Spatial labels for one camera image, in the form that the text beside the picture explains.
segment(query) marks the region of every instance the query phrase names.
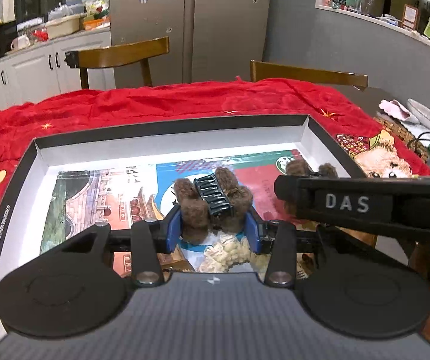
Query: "gold star pattern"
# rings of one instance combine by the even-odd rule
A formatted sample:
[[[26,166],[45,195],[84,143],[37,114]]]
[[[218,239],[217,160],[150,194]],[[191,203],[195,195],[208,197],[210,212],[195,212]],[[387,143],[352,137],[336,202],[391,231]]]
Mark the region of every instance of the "gold star pattern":
[[[322,114],[324,117],[329,117],[330,119],[335,120],[335,119],[333,119],[333,116],[335,116],[335,115],[336,115],[336,113],[335,113],[335,112],[330,112],[330,113],[328,113],[328,111],[325,111],[324,109],[321,109],[321,108],[320,108],[320,111],[321,111],[321,114]]]

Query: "black circular disc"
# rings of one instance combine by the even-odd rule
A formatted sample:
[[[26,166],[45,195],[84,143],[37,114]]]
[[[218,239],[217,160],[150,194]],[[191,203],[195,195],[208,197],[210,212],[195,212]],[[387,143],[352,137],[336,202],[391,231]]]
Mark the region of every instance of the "black circular disc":
[[[125,299],[123,280],[91,256],[36,259],[0,281],[0,319],[9,330],[62,338],[109,320]]]
[[[317,320],[358,338],[406,335],[430,314],[430,286],[417,273],[348,255],[315,271],[302,295]]]

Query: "green circular logo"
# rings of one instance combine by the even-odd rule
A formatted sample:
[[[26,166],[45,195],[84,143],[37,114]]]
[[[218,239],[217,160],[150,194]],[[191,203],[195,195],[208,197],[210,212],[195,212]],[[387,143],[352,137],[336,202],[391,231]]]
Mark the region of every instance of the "green circular logo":
[[[286,175],[286,164],[293,160],[293,157],[280,157],[275,163],[276,168],[281,174]]]

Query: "chair leg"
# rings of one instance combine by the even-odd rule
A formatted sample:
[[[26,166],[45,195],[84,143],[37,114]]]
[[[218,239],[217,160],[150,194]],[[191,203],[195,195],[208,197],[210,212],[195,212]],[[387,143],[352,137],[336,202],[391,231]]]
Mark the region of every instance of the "chair leg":
[[[140,61],[140,65],[142,66],[142,77],[144,78],[144,85],[153,86],[152,76],[150,75],[150,66],[148,65],[148,59],[142,59]]]
[[[88,69],[86,67],[80,68],[80,86],[82,89],[88,88]]]

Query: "window sill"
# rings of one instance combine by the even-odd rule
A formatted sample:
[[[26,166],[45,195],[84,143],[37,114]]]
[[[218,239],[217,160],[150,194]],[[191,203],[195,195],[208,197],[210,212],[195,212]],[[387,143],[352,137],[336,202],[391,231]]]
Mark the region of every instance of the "window sill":
[[[384,21],[377,20],[374,17],[360,15],[360,14],[358,14],[356,12],[345,11],[343,9],[335,9],[335,8],[331,8],[331,7],[326,7],[324,5],[319,5],[319,4],[315,5],[315,8],[317,8],[317,9],[323,9],[325,11],[331,11],[331,12],[341,13],[343,15],[353,16],[353,17],[356,17],[357,19],[362,19],[362,20],[365,20],[365,21],[369,21],[369,22],[377,24],[379,26],[389,28],[390,30],[397,31],[399,33],[403,33],[404,35],[406,35],[406,36],[408,36],[408,37],[410,37],[412,39],[418,40],[418,42],[421,42],[421,43],[426,44],[427,46],[430,46],[430,40],[427,39],[427,38],[424,38],[420,34],[413,33],[411,31],[405,30],[405,29],[403,29],[401,27],[397,27],[397,26],[385,23]]]

